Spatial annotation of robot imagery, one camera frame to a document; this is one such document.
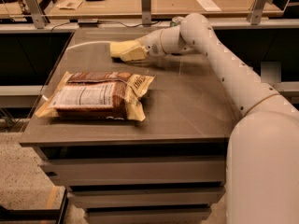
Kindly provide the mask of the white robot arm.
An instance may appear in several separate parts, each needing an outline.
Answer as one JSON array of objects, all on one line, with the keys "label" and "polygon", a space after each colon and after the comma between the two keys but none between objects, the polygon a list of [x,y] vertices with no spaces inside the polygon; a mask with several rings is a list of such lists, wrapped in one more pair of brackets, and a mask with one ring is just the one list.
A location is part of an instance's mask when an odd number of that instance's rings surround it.
[{"label": "white robot arm", "polygon": [[185,49],[206,57],[240,114],[227,150],[227,224],[299,224],[299,112],[220,42],[203,15],[136,39],[121,59]]}]

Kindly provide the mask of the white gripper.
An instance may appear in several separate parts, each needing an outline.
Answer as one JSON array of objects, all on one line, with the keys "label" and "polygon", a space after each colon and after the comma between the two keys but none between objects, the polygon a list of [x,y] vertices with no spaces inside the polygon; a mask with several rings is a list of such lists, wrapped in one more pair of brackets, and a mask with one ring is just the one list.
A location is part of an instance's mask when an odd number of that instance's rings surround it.
[{"label": "white gripper", "polygon": [[153,31],[147,35],[139,37],[137,40],[128,40],[125,42],[127,49],[120,55],[120,58],[124,62],[139,61],[146,58],[146,53],[150,57],[162,57],[164,51],[161,46],[161,33],[162,30]]}]

